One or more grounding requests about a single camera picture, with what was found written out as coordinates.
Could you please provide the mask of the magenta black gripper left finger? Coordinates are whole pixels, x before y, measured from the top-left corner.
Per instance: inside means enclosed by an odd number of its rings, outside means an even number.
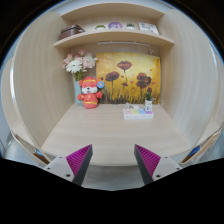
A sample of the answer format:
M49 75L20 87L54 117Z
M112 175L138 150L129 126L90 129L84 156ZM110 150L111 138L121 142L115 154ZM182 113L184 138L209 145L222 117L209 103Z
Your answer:
M81 186L92 155L92 145L88 145L68 156L57 156L45 170Z

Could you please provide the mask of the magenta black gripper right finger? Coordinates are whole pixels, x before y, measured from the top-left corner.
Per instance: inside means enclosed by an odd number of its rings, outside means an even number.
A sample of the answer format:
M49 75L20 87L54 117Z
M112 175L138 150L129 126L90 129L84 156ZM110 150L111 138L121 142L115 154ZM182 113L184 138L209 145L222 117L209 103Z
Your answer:
M134 155L145 185L182 169L172 158L161 157L139 145L134 146Z

